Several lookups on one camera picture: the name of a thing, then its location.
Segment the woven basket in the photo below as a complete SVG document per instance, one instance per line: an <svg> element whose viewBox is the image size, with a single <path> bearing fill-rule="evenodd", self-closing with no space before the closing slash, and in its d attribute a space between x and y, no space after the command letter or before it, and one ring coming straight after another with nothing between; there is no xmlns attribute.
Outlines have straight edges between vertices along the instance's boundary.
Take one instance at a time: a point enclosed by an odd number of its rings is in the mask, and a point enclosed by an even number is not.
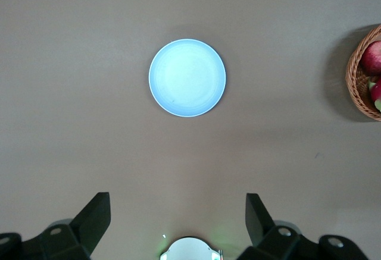
<svg viewBox="0 0 381 260"><path fill-rule="evenodd" d="M346 66L345 80L351 98L357 108L366 116L381 121L381 112L375 107L373 101L370 99L370 92L368 89L369 76L363 72L363 69L358 64L369 44L377 40L381 40L381 25L370 31L360 42L356 51L351 55L348 65Z"/></svg>

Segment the apple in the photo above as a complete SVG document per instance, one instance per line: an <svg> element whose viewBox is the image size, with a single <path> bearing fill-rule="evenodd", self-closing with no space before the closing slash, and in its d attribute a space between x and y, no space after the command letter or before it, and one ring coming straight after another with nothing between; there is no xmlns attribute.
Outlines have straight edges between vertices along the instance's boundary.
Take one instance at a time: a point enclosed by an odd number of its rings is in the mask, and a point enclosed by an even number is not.
<svg viewBox="0 0 381 260"><path fill-rule="evenodd" d="M381 79L373 83L368 81L371 100L374 102L376 108L381 112Z"/></svg>
<svg viewBox="0 0 381 260"><path fill-rule="evenodd" d="M368 76L381 75L381 41L369 44L360 59L360 65Z"/></svg>

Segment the gray table surface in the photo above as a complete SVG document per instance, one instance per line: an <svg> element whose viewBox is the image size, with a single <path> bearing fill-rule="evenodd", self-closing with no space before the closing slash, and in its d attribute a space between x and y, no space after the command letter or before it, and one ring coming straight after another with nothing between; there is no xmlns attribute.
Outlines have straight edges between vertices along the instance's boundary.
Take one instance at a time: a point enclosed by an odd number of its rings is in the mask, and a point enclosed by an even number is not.
<svg viewBox="0 0 381 260"><path fill-rule="evenodd" d="M380 13L380 0L0 0L0 231L29 239L108 191L93 259L158 259L187 235L235 259L251 192L312 241L343 235L379 259L381 127L344 75ZM186 37L227 72L195 118L148 84L157 51Z"/></svg>

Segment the plate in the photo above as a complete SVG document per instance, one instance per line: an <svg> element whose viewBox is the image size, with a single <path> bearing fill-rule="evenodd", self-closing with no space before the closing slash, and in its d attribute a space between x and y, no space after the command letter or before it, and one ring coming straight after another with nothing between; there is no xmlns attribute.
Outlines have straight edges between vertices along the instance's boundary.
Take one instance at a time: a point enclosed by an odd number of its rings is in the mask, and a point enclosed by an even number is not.
<svg viewBox="0 0 381 260"><path fill-rule="evenodd" d="M152 95L162 108L176 116L194 117L208 112L221 99L226 72L212 47L181 39L156 54L148 79Z"/></svg>

